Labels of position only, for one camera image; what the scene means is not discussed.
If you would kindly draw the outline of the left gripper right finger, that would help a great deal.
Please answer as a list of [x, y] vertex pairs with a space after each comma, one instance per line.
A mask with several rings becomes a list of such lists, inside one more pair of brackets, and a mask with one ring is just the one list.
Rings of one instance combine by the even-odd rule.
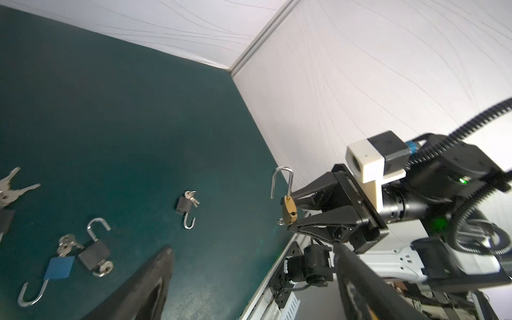
[[426, 319], [344, 244], [333, 245], [335, 274], [347, 319], [357, 317], [347, 284], [352, 284], [378, 319]]

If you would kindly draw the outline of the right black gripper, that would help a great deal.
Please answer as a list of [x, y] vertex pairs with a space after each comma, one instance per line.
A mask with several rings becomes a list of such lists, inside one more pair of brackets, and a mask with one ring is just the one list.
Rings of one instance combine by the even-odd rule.
[[387, 224], [345, 164], [335, 164], [291, 197], [301, 209], [329, 210], [292, 223], [287, 229], [293, 233], [329, 244], [349, 242], [356, 254], [366, 253], [389, 235]]

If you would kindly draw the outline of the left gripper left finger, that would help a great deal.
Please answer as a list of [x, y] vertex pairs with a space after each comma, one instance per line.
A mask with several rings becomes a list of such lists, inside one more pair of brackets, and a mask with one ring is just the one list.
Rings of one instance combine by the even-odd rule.
[[84, 319], [161, 319], [175, 256], [164, 245]]

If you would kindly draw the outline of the brass padlock long shackle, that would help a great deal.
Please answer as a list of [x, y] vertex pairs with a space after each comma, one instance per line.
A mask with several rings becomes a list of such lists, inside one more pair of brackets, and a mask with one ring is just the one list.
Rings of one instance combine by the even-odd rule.
[[297, 206], [291, 196], [291, 187], [293, 185], [293, 177], [294, 177], [293, 170], [291, 168], [286, 167], [286, 166], [280, 166], [274, 170], [273, 175], [272, 175], [272, 181], [271, 181], [270, 199], [274, 198], [277, 174], [281, 171], [286, 171], [289, 173], [287, 194], [283, 197], [282, 202], [281, 202], [282, 218], [280, 218], [277, 222], [277, 224], [279, 226], [285, 226], [285, 225], [290, 225], [290, 224], [296, 222], [298, 214], [297, 214]]

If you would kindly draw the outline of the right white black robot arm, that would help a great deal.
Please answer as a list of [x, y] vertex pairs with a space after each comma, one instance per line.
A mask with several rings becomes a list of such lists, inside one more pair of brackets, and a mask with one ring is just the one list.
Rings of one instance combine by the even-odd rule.
[[429, 319], [392, 283], [427, 285], [447, 306], [494, 319], [481, 291], [509, 284], [511, 236], [480, 205], [511, 191], [501, 169], [466, 139], [511, 112], [504, 100], [448, 135], [409, 141], [386, 131], [351, 144], [345, 162], [305, 187], [288, 189], [279, 224], [309, 237], [273, 274], [271, 302], [284, 309], [294, 293], [337, 282], [348, 319]]

